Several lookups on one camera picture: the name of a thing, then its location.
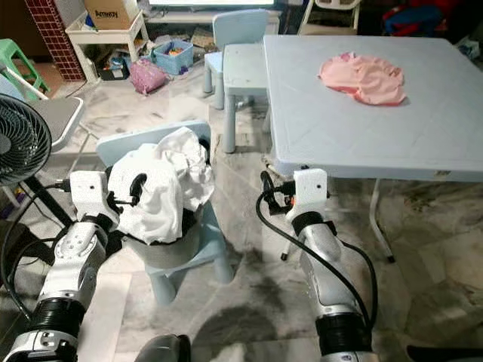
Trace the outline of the green plastic stool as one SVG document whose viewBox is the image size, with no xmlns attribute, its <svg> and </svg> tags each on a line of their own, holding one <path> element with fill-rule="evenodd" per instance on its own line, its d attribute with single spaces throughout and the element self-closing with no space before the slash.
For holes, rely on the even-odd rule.
<svg viewBox="0 0 483 362">
<path fill-rule="evenodd" d="M 13 39 L 0 39 L 0 61 L 6 69 L 10 69 L 14 75 L 19 75 L 38 92 L 47 94 L 51 90 L 48 83 L 39 75 L 34 62 L 21 51 Z"/>
</svg>

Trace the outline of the brown printed cardboard box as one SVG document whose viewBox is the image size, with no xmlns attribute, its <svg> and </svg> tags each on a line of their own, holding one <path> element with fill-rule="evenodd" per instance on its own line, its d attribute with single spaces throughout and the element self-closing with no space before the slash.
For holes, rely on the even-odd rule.
<svg viewBox="0 0 483 362">
<path fill-rule="evenodd" d="M 84 0 L 84 6 L 97 30 L 128 29 L 140 14 L 136 0 Z"/>
</svg>

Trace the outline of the grey robot left leg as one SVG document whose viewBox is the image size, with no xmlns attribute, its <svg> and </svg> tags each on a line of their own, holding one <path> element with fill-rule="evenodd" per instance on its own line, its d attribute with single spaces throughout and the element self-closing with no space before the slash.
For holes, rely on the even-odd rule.
<svg viewBox="0 0 483 362">
<path fill-rule="evenodd" d="M 156 336 L 145 342 L 134 362 L 191 362 L 191 342 L 186 335 Z"/>
</svg>

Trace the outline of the white side table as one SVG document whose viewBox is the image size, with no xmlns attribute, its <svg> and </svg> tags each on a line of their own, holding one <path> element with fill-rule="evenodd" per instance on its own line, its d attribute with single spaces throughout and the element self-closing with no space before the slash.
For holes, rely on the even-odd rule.
<svg viewBox="0 0 483 362">
<path fill-rule="evenodd" d="M 83 13 L 76 18 L 72 24 L 66 28 L 66 34 L 69 37 L 70 44 L 75 48 L 75 54 L 82 65 L 82 70 L 86 76 L 86 82 L 99 83 L 100 76 L 94 69 L 94 62 L 85 55 L 84 45 L 90 44 L 125 44 L 127 45 L 128 55 L 134 54 L 136 50 L 136 39 L 140 37 L 143 41 L 148 41 L 149 34 L 144 20 L 144 11 L 140 10 L 135 15 L 134 20 L 127 29 L 107 29 L 93 30 L 86 29 L 84 20 L 87 13 Z"/>
</svg>

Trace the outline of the white shirt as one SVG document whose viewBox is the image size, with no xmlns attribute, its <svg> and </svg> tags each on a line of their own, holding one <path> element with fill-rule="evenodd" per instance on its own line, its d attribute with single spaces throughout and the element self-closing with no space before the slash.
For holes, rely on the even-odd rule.
<svg viewBox="0 0 483 362">
<path fill-rule="evenodd" d="M 183 237 L 183 214 L 197 213 L 214 192 L 214 172 L 198 135 L 180 127 L 156 143 L 142 143 L 111 166 L 107 188 L 130 200 L 131 180 L 147 175 L 140 203 L 122 204 L 117 230 L 142 244 L 172 244 Z"/>
</svg>

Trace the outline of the pink dotted bag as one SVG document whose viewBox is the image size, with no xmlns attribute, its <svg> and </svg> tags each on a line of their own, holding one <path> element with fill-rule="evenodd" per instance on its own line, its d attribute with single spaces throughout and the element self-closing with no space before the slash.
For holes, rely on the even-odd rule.
<svg viewBox="0 0 483 362">
<path fill-rule="evenodd" d="M 165 70 L 159 68 L 147 58 L 132 62 L 128 69 L 130 70 L 128 79 L 134 86 L 135 92 L 139 94 L 155 92 L 159 87 L 165 85 L 169 79 Z"/>
</svg>

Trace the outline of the red tiled pillar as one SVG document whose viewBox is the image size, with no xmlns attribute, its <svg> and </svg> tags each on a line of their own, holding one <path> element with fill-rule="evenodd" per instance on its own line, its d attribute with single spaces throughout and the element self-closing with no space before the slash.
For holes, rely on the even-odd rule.
<svg viewBox="0 0 483 362">
<path fill-rule="evenodd" d="M 66 24 L 55 0 L 24 0 L 39 35 L 65 81 L 86 81 L 82 63 L 66 34 Z"/>
</svg>

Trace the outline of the black standing fan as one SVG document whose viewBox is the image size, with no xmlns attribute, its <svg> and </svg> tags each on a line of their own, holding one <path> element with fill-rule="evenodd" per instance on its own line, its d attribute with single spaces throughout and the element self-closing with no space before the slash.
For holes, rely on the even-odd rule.
<svg viewBox="0 0 483 362">
<path fill-rule="evenodd" d="M 44 118 L 25 101 L 0 94 L 0 182 L 4 186 L 22 183 L 63 226 L 69 226 L 72 218 L 37 179 L 51 156 L 51 146 Z"/>
</svg>

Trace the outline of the grey folding chair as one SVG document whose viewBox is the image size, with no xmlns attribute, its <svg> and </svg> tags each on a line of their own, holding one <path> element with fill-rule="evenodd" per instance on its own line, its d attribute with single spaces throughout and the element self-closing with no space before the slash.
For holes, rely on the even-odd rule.
<svg viewBox="0 0 483 362">
<path fill-rule="evenodd" d="M 31 101 L 31 107 L 45 120 L 51 131 L 51 154 L 68 147 L 77 130 L 84 134 L 82 144 L 73 152 L 72 164 L 68 173 L 73 172 L 86 145 L 91 138 L 97 138 L 89 127 L 82 124 L 85 101 L 80 97 L 65 97 L 65 99 L 44 99 Z"/>
</svg>

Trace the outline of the blue toy bin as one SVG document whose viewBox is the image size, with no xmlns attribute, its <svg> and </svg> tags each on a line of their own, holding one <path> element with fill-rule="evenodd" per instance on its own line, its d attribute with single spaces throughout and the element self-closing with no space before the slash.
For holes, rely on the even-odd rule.
<svg viewBox="0 0 483 362">
<path fill-rule="evenodd" d="M 170 39 L 152 49 L 154 63 L 167 75 L 183 75 L 194 63 L 194 45 L 182 39 Z"/>
</svg>

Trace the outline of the pale blue child table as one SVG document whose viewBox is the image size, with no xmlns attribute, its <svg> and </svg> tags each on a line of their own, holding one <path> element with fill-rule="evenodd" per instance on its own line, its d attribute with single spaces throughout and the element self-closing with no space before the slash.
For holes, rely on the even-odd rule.
<svg viewBox="0 0 483 362">
<path fill-rule="evenodd" d="M 224 134 L 222 152 L 235 151 L 237 104 L 240 99 L 268 96 L 268 72 L 262 44 L 229 44 L 222 51 Z"/>
</svg>

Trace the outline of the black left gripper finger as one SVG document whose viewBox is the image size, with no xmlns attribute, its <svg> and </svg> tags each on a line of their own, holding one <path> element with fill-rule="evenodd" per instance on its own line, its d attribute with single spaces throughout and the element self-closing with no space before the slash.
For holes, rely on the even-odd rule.
<svg viewBox="0 0 483 362">
<path fill-rule="evenodd" d="M 128 206 L 137 206 L 140 203 L 145 183 L 147 183 L 147 175 L 145 173 L 139 173 L 131 180 Z"/>
</svg>

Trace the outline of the pale blue plastic folding table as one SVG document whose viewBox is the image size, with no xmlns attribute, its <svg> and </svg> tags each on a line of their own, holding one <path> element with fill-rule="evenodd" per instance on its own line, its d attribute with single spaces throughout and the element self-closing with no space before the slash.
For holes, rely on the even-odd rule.
<svg viewBox="0 0 483 362">
<path fill-rule="evenodd" d="M 342 53 L 399 66 L 407 99 L 366 106 L 325 87 L 323 62 Z M 483 183 L 483 70 L 444 38 L 266 35 L 270 134 L 284 176 Z"/>
</svg>

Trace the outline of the pink shirt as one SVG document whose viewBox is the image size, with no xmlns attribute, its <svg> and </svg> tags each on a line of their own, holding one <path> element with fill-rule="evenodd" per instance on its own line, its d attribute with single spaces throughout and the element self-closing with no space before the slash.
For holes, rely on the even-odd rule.
<svg viewBox="0 0 483 362">
<path fill-rule="evenodd" d="M 407 99 L 403 69 L 380 57 L 342 53 L 321 64 L 318 79 L 366 106 L 400 106 Z"/>
</svg>

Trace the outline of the grey laundry basket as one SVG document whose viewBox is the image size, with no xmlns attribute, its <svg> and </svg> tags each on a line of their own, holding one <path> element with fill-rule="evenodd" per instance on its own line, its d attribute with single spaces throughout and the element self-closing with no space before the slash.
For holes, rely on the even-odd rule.
<svg viewBox="0 0 483 362">
<path fill-rule="evenodd" d="M 123 241 L 142 259 L 145 266 L 158 269 L 179 268 L 191 261 L 200 249 L 200 235 L 196 230 L 176 239 L 173 244 L 142 244 L 132 237 L 124 237 Z"/>
</svg>

